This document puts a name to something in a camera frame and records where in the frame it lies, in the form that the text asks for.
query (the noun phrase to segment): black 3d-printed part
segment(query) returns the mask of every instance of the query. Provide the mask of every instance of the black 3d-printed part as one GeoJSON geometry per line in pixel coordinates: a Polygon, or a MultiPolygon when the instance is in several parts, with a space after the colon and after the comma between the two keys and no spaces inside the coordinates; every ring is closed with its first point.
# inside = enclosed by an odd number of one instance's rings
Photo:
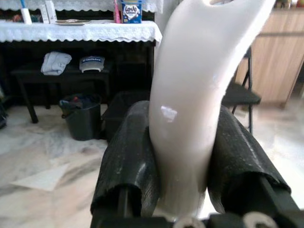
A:
{"type": "Polygon", "coordinates": [[[151,216],[159,198],[159,175],[149,137],[148,101],[134,104],[104,153],[91,212],[118,204],[130,189],[134,216],[151,216]]]}
{"type": "Polygon", "coordinates": [[[232,204],[236,202],[231,200],[231,195],[239,186],[249,186],[251,178],[255,182],[255,175],[265,177],[273,187],[291,192],[256,139],[227,108],[222,107],[218,124],[208,179],[210,199],[218,212],[234,208],[232,204]]]}

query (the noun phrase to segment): white carton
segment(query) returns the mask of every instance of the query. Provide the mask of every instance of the white carton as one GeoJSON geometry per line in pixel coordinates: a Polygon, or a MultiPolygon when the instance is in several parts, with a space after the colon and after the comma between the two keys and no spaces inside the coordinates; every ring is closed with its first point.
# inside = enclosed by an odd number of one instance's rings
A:
{"type": "Polygon", "coordinates": [[[47,11],[46,5],[42,4],[42,5],[40,5],[39,8],[40,8],[42,19],[43,19],[43,24],[49,24],[48,11],[47,11]]]}
{"type": "Polygon", "coordinates": [[[47,14],[48,14],[48,19],[49,22],[55,23],[57,21],[57,16],[56,16],[56,11],[54,7],[54,3],[51,0],[46,1],[46,7],[47,7],[47,14]]]}

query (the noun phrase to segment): marble floor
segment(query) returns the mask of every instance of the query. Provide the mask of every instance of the marble floor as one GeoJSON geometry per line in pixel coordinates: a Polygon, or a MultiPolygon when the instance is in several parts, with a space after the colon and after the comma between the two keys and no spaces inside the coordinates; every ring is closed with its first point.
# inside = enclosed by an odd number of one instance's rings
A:
{"type": "MultiPolygon", "coordinates": [[[[57,106],[35,109],[38,124],[30,122],[26,107],[17,106],[0,130],[0,227],[88,228],[107,143],[71,139],[57,106]]],[[[247,124],[246,112],[238,110],[237,117],[247,124]]],[[[304,100],[293,97],[284,110],[255,108],[254,136],[304,209],[304,100]]],[[[211,212],[207,196],[202,216],[211,212]]]]}

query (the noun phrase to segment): white curved object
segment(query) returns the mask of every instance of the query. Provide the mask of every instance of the white curved object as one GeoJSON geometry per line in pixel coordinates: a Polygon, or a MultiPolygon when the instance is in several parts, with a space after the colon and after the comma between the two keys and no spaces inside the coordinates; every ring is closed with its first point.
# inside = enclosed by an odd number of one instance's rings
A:
{"type": "Polygon", "coordinates": [[[199,212],[222,98],[274,2],[184,0],[172,14],[157,56],[149,110],[162,181],[158,209],[167,215],[199,212]]]}

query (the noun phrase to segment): wooden cupboard door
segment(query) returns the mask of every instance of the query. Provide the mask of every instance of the wooden cupboard door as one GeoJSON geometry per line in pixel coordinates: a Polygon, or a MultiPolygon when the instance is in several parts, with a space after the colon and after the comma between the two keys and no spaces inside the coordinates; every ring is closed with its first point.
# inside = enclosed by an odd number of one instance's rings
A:
{"type": "Polygon", "coordinates": [[[304,13],[300,9],[274,10],[263,27],[265,33],[299,33],[304,31],[304,13]]]}
{"type": "MultiPolygon", "coordinates": [[[[257,37],[252,45],[253,91],[262,103],[285,103],[296,82],[304,56],[304,37],[257,37]]],[[[236,81],[241,83],[247,71],[242,60],[236,81]]]]}

